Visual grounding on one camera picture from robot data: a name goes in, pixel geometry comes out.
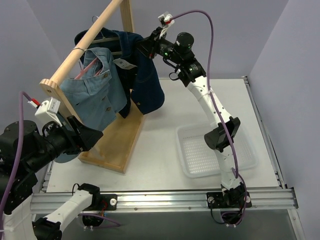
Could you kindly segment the grey metal hanger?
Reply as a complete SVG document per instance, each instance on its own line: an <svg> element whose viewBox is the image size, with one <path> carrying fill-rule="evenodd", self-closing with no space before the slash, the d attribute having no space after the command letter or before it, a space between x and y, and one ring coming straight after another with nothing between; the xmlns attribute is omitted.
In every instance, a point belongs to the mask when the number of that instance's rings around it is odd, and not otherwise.
<svg viewBox="0 0 320 240"><path fill-rule="evenodd" d="M92 16L91 21L93 24L95 23L94 18L98 19L99 17L96 15ZM94 39L91 44L101 44L101 43L106 43L106 42L119 42L120 41L120 38L118 36L105 37L102 33L102 30L100 31L100 33L101 33L102 38ZM122 51L121 50L115 51L112 54L113 55L122 55Z"/></svg>

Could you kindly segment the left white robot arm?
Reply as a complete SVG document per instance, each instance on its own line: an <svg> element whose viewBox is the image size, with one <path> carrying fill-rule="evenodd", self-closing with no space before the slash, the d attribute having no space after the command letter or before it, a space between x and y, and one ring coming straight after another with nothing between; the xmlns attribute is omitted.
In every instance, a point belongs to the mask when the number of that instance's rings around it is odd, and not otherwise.
<svg viewBox="0 0 320 240"><path fill-rule="evenodd" d="M57 210L32 220L31 200L36 173L61 154L90 150L101 131L68 117L71 129L54 121L39 131L35 122L20 120L0 136L0 238L2 240L60 240L66 227L85 209L100 206L100 188L83 183Z"/></svg>

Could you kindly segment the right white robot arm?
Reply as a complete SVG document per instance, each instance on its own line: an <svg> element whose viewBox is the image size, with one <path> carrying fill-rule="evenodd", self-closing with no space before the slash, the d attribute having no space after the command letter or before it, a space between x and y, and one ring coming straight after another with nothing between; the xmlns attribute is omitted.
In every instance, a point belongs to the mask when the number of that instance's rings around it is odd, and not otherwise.
<svg viewBox="0 0 320 240"><path fill-rule="evenodd" d="M250 206L251 200L239 174L234 147L234 137L241 121L238 117L232 117L215 95L205 69L192 51L193 44L194 37L190 33L179 33L172 43L166 40L164 28L158 27L135 46L149 59L160 55L200 104L211 126L211 131L204 135L204 141L214 151L221 174L222 197L215 199L214 203L244 210Z"/></svg>

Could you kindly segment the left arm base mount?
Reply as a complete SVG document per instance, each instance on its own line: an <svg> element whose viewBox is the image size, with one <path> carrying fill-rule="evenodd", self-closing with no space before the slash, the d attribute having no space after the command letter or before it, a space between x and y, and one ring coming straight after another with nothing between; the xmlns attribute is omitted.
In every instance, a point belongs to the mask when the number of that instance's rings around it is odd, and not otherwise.
<svg viewBox="0 0 320 240"><path fill-rule="evenodd" d="M117 209L118 196L116 194L101 194L95 203L91 204L85 211L94 211L95 215L106 217L108 211L115 211ZM82 223L86 227L100 227L104 219L96 216L82 216Z"/></svg>

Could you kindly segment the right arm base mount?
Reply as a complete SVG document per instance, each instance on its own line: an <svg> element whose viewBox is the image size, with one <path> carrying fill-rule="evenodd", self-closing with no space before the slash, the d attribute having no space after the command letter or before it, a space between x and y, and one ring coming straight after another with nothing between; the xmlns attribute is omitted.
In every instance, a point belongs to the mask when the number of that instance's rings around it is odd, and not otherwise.
<svg viewBox="0 0 320 240"><path fill-rule="evenodd" d="M249 193L207 192L206 200L214 222L232 228L243 221L246 210L253 206Z"/></svg>

